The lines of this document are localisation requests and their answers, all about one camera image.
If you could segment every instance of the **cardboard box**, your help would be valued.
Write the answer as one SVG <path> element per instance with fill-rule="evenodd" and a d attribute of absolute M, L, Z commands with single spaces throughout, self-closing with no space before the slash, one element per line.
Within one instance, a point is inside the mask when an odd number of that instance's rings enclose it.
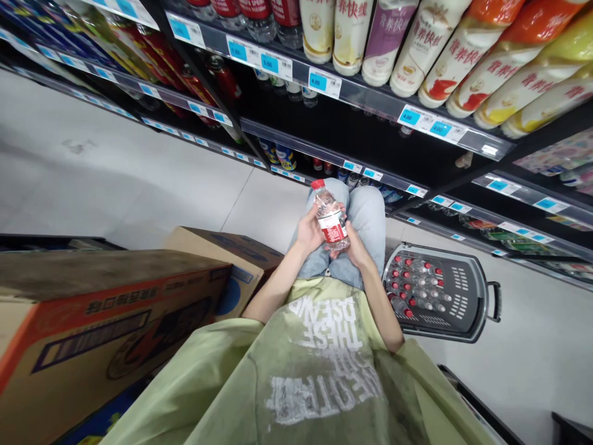
<path fill-rule="evenodd" d="M 206 324 L 230 264 L 167 250 L 0 255 L 0 435 L 45 445 Z"/>
<path fill-rule="evenodd" d="M 241 316 L 247 303 L 280 264 L 284 255 L 244 235 L 176 227 L 165 248 L 233 264 L 216 309 L 216 321 Z"/>

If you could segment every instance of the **red bottle cap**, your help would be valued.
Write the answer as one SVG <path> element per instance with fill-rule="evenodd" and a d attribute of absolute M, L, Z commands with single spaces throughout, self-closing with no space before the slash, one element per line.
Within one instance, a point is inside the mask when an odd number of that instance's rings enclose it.
<path fill-rule="evenodd" d="M 317 179 L 311 183 L 311 187 L 313 188 L 313 190 L 317 190 L 317 189 L 320 189 L 321 187 L 325 187 L 325 186 L 326 186 L 326 183 L 323 179 Z"/>

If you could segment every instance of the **light blue jeans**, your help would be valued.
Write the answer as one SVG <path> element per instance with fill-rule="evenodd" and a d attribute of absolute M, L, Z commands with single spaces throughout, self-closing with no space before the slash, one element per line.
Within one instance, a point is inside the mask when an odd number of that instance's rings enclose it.
<path fill-rule="evenodd" d="M 358 236 L 377 266 L 377 272 L 381 275 L 385 263 L 385 203 L 381 192 L 376 187 L 368 185 L 357 187 L 350 193 L 348 187 L 342 181 L 334 178 L 324 179 L 324 181 L 326 189 L 334 195 L 337 201 L 344 204 L 347 219 L 356 229 Z M 315 194 L 311 189 L 307 199 L 306 212 L 313 206 L 314 199 Z M 296 240 L 297 232 L 295 231 L 290 245 L 292 246 Z M 325 246 L 326 244 L 323 243 L 307 257 L 298 273 L 298 277 L 322 276 L 325 275 L 326 269 L 329 268 L 333 278 L 364 290 L 360 271 L 352 264 L 348 254 L 341 253 L 338 258 L 332 260 L 329 251 L 324 250 Z"/>

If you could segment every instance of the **graphic t-shirt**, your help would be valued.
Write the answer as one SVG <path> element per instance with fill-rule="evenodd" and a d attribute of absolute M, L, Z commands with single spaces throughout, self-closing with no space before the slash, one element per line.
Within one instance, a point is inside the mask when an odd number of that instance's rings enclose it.
<path fill-rule="evenodd" d="M 364 292 L 297 280 L 268 324 L 195 331 L 101 445 L 491 444 L 415 340 L 387 351 Z"/>

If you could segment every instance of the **shopping basket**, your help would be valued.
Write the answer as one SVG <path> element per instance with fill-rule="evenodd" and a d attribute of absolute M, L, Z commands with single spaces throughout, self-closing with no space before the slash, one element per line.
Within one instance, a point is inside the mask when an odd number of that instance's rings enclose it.
<path fill-rule="evenodd" d="M 420 258 L 443 270 L 444 292 L 451 295 L 451 301 L 440 301 L 444 312 L 427 310 L 415 306 L 411 318 L 395 312 L 402 331 L 424 337 L 434 337 L 466 343 L 475 343 L 486 319 L 500 322 L 502 296 L 500 284 L 486 281 L 484 271 L 475 256 L 449 252 L 404 242 L 389 256 L 383 271 L 383 285 L 390 265 L 396 255 Z M 488 286 L 494 288 L 494 314 L 488 315 Z"/>

